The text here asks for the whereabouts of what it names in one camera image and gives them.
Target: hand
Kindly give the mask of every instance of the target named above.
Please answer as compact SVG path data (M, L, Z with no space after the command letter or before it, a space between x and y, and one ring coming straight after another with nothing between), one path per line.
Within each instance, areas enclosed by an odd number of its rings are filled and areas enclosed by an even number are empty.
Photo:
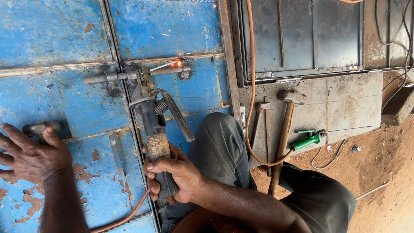
M154 180L155 173L169 172L173 175L173 179L180 188L173 198L181 203L190 202L200 190L203 176L182 150L171 143L169 145L172 158L159 158L154 162L151 162L150 158L146 158L144 161L144 174L148 177L147 184L148 188L151 189L151 200L156 201L160 191L159 183ZM144 146L142 151L147 153L147 146ZM167 201L174 203L172 199L167 199Z
M34 142L10 124L2 124L1 127L9 138L0 133L0 146L10 155L0 153L0 163L12 169L0 170L0 178L43 184L54 173L72 168L72 156L53 127L43 131L49 146Z

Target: man's left hand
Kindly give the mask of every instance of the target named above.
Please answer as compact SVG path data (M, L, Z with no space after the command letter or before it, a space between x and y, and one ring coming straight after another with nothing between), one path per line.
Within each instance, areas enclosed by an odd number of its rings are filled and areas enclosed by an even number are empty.
M72 169L72 156L53 127L43 132L49 146L34 142L10 124L2 124L1 127L9 137L0 133L0 146L9 155L0 153L0 163L12 169L0 170L0 178L43 184L54 173L65 168Z

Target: wooden block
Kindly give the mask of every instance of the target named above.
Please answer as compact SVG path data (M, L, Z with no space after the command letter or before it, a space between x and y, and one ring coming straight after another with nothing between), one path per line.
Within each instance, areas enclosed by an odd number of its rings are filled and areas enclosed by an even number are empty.
M388 125L401 125L413 107L414 87L403 87L385 106L381 120Z

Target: man's right hand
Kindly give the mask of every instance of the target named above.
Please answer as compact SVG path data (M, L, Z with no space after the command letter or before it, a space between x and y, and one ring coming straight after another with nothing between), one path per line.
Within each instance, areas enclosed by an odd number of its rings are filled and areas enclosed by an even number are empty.
M151 162L150 158L146 158L144 161L144 174L148 177L147 184L148 188L151 189L151 199L156 201L160 191L159 183L154 180L155 173L169 172L180 188L173 198L181 203L191 202L194 196L198 194L204 177L182 150L171 143L169 146L172 158L159 158L154 162ZM142 151L147 153L147 146L144 146Z

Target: forearm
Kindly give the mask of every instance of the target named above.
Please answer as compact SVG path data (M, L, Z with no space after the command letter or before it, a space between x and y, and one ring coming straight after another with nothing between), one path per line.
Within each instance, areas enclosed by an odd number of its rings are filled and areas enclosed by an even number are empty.
M310 232L303 219L275 198L203 178L200 192L191 201L234 218L257 232Z
M90 232L83 216L72 168L65 168L44 183L45 206L40 232Z

